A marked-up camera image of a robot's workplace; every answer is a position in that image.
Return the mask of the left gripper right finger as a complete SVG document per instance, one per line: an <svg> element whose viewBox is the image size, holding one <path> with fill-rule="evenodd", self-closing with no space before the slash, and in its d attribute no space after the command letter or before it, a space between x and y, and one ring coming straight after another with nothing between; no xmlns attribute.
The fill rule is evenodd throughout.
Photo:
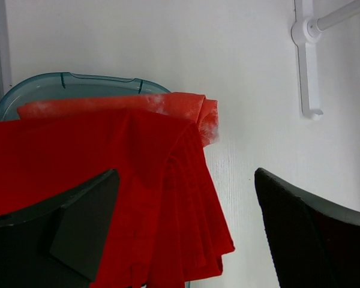
<svg viewBox="0 0 360 288"><path fill-rule="evenodd" d="M360 287L360 212L254 173L280 287Z"/></svg>

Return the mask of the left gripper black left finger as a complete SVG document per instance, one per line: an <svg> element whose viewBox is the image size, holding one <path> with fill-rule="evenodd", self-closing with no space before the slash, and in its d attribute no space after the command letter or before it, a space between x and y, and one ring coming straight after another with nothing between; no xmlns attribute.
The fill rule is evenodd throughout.
<svg viewBox="0 0 360 288"><path fill-rule="evenodd" d="M0 216L0 287L89 287L97 277L119 188L108 170Z"/></svg>

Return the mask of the red trousers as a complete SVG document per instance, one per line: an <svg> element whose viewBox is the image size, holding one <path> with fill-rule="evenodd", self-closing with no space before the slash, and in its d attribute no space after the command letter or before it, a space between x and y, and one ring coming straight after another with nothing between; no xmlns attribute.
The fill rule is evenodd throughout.
<svg viewBox="0 0 360 288"><path fill-rule="evenodd" d="M195 122L108 110L0 122L0 215L114 169L120 185L95 287L183 287L234 251Z"/></svg>

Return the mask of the orange white tie-dye trousers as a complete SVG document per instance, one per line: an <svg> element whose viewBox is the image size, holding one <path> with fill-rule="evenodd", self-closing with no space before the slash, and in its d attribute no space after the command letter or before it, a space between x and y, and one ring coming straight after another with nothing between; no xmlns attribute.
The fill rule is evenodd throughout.
<svg viewBox="0 0 360 288"><path fill-rule="evenodd" d="M17 114L22 119L57 118L107 109L141 109L190 119L198 126L203 146L219 137L218 101L187 92L39 100L18 107Z"/></svg>

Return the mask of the teal plastic bin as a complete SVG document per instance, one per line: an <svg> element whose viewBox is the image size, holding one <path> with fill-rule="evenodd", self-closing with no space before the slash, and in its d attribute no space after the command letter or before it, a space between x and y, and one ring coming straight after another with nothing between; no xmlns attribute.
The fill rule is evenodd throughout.
<svg viewBox="0 0 360 288"><path fill-rule="evenodd" d="M17 114L17 108L32 101L142 94L145 87L146 85L142 80L121 80L110 77L80 76L71 73L42 74L23 81L21 84L14 87L4 99L0 101L0 122L21 120L22 118Z"/></svg>

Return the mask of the white metal clothes rack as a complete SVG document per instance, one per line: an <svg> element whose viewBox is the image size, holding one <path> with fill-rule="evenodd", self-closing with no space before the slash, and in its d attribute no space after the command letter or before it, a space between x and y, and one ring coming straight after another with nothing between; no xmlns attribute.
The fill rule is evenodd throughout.
<svg viewBox="0 0 360 288"><path fill-rule="evenodd" d="M291 37L297 48L299 94L304 117L318 120L320 108L319 74L316 45L329 28L360 13L360 0L353 1L323 17L314 17L313 1L295 1L295 23Z"/></svg>

